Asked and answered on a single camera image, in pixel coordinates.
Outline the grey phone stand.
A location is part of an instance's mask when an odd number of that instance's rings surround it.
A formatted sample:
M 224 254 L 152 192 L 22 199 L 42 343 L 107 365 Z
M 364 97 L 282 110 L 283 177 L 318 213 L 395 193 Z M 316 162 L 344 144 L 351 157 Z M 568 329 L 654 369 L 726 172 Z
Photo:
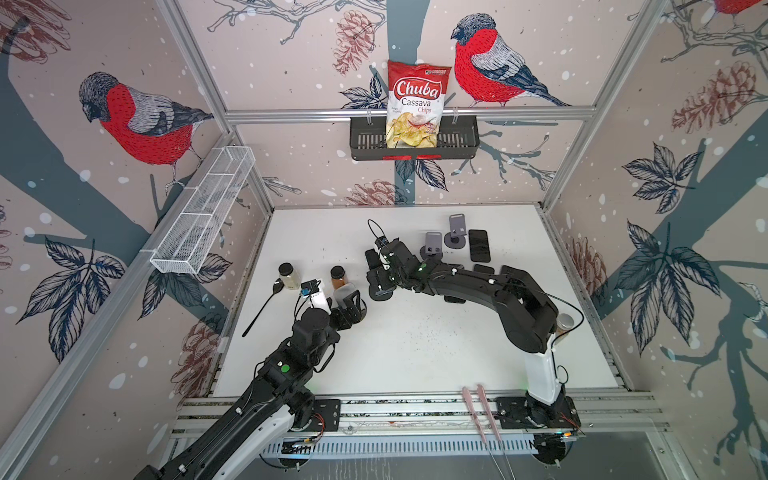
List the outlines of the grey phone stand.
M 423 260 L 441 261 L 443 258 L 443 235 L 437 231 L 429 231 L 425 234 L 424 245 L 420 248 L 420 256 Z
M 444 245 L 449 249 L 460 250 L 467 243 L 466 218 L 464 214 L 449 216 L 449 231 L 444 235 Z

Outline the black phone stand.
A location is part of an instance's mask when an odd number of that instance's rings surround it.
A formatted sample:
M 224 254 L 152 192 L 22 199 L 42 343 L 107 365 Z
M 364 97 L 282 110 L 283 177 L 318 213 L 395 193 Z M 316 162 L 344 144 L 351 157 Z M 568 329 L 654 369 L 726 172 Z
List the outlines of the black phone stand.
M 370 284 L 379 285 L 381 283 L 381 274 L 385 273 L 380 256 L 375 249 L 365 251 L 365 258 L 368 265 L 366 279 Z

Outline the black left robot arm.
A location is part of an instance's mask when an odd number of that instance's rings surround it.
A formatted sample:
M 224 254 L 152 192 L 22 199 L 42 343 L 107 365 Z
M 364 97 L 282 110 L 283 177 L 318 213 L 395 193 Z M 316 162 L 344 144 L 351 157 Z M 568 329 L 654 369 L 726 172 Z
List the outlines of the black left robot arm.
M 339 332 L 362 321 L 367 306 L 357 290 L 333 308 L 311 307 L 291 336 L 255 368 L 234 404 L 190 447 L 164 466 L 145 466 L 138 479 L 235 479 L 272 442 L 311 423 L 314 394 L 306 384 L 333 359 Z

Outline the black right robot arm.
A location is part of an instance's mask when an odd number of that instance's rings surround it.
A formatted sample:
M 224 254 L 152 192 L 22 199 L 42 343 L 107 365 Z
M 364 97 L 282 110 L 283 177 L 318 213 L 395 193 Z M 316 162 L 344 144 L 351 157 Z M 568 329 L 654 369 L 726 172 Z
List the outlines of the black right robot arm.
M 526 354 L 526 396 L 543 407 L 563 397 L 553 347 L 560 315 L 550 296 L 526 271 L 504 265 L 498 273 L 468 270 L 436 257 L 418 258 L 398 238 L 381 236 L 365 252 L 374 298 L 396 289 L 478 304 L 494 311 L 506 338 Z

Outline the black round stand base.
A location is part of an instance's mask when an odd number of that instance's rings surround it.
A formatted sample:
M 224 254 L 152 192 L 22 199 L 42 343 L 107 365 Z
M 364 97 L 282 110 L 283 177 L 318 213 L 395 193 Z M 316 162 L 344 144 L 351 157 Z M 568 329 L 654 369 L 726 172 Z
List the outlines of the black round stand base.
M 391 290 L 384 289 L 381 285 L 371 284 L 368 287 L 369 297 L 372 301 L 383 302 L 392 298 L 393 292 Z

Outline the black-lid brown spice jar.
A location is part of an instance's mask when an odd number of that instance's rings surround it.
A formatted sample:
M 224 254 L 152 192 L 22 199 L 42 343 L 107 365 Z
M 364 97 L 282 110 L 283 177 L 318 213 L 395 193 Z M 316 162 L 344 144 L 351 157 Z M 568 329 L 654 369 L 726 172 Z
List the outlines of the black-lid brown spice jar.
M 335 265 L 330 270 L 331 283 L 334 290 L 337 290 L 348 283 L 346 270 L 341 265 Z

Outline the black-lid pale spice jar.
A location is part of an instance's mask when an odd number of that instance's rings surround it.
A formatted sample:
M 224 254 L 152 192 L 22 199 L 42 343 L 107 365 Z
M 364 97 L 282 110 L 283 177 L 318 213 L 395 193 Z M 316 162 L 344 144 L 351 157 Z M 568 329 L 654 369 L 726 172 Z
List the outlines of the black-lid pale spice jar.
M 289 290 L 299 290 L 301 287 L 301 276 L 290 262 L 283 262 L 278 267 L 279 278 L 284 287 Z

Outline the black spoon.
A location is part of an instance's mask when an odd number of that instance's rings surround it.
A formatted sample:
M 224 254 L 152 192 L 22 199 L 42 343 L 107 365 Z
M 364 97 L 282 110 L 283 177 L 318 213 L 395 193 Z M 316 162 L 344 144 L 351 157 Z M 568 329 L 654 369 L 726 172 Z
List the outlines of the black spoon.
M 269 297 L 266 299 L 266 301 L 265 301 L 265 302 L 263 303 L 263 305 L 260 307 L 259 311 L 256 313 L 256 315 L 254 316 L 254 318 L 251 320 L 251 322 L 250 322 L 250 323 L 247 325 L 247 327 L 246 327 L 246 328 L 245 328 L 245 330 L 243 331 L 243 333 L 242 333 L 242 337 L 243 337 L 243 338 L 245 338 L 245 337 L 246 337 L 246 336 L 247 336 L 247 335 L 250 333 L 250 331 L 252 330 L 252 328 L 253 328 L 253 326 L 255 325 L 256 321 L 257 321 L 257 320 L 258 320 L 258 318 L 261 316 L 262 312 L 263 312 L 263 311 L 264 311 L 264 309 L 267 307 L 267 305 L 270 303 L 270 301 L 271 301 L 271 300 L 272 300 L 272 299 L 273 299 L 273 298 L 274 298 L 274 297 L 275 297 L 277 294 L 279 294 L 279 293 L 280 293 L 280 292 L 281 292 L 281 291 L 282 291 L 284 288 L 285 288 L 285 284 L 284 284 L 284 282 L 283 282 L 283 281 L 282 281 L 280 278 L 276 279 L 276 280 L 273 282 L 273 284 L 272 284 L 272 293 L 271 293 L 271 294 L 270 294 L 270 296 L 269 296 Z

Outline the pink chopstick right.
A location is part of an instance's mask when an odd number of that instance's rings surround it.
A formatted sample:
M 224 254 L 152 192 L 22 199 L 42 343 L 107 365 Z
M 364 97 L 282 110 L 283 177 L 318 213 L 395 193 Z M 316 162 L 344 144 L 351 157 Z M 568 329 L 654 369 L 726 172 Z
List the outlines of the pink chopstick right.
M 488 400 L 488 396 L 487 396 L 486 390 L 485 390 L 485 388 L 484 388 L 484 386 L 482 384 L 478 384 L 477 385 L 477 394 L 478 394 L 480 402 L 482 403 L 483 408 L 485 410 L 485 415 L 486 415 L 486 417 L 489 420 L 489 425 L 490 425 L 492 433 L 493 433 L 493 435 L 495 437 L 496 443 L 497 443 L 497 445 L 499 447 L 499 450 L 501 451 L 501 453 L 502 453 L 502 455 L 504 457 L 504 460 L 505 460 L 505 462 L 507 464 L 507 467 L 508 467 L 511 479 L 515 480 L 516 476 L 514 474 L 514 471 L 512 469 L 510 460 L 508 458 L 503 438 L 502 438 L 502 436 L 500 434 L 500 431 L 499 431 L 499 428 L 498 428 L 498 426 L 496 424 L 496 419 L 495 419 L 495 416 L 493 414 L 492 408 L 490 406 L 490 402 Z

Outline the amber jar right side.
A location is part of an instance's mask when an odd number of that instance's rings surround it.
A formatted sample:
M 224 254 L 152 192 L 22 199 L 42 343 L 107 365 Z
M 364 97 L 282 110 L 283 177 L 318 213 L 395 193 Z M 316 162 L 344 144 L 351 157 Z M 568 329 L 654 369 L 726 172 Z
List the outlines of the amber jar right side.
M 561 336 L 567 334 L 576 326 L 576 324 L 576 320 L 571 315 L 560 313 L 556 318 L 556 335 Z

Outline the Chuba cassava chips bag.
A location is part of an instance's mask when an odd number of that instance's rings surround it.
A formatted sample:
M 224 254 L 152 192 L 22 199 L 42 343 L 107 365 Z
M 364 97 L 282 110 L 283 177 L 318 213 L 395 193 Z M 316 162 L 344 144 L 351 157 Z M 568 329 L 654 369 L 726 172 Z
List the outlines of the Chuba cassava chips bag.
M 388 148 L 436 148 L 450 67 L 388 63 Z

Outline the base rail plate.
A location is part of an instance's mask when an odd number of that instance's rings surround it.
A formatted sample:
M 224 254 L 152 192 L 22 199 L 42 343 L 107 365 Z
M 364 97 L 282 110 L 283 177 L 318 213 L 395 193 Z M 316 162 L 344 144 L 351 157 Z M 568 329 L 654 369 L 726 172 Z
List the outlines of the base rail plate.
M 652 394 L 620 388 L 572 389 L 569 407 L 552 424 L 535 427 L 523 419 L 521 397 L 512 391 L 487 393 L 506 452 L 535 452 L 538 435 L 574 442 L 589 433 L 663 432 L 669 424 Z M 490 449 L 501 454 L 478 394 L 474 408 Z M 290 443 L 319 435 L 318 445 L 299 447 L 295 458 L 475 454 L 486 451 L 461 394 L 342 396 L 320 399 L 318 418 L 266 448 L 264 457 L 288 457 Z

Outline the black wall basket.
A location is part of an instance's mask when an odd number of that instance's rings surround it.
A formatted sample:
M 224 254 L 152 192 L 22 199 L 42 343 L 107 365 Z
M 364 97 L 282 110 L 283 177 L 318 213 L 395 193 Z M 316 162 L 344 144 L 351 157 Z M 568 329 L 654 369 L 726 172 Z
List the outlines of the black wall basket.
M 353 118 L 350 149 L 358 161 L 472 159 L 479 148 L 474 116 L 444 117 L 439 124 L 418 124 L 407 114 L 386 121 Z

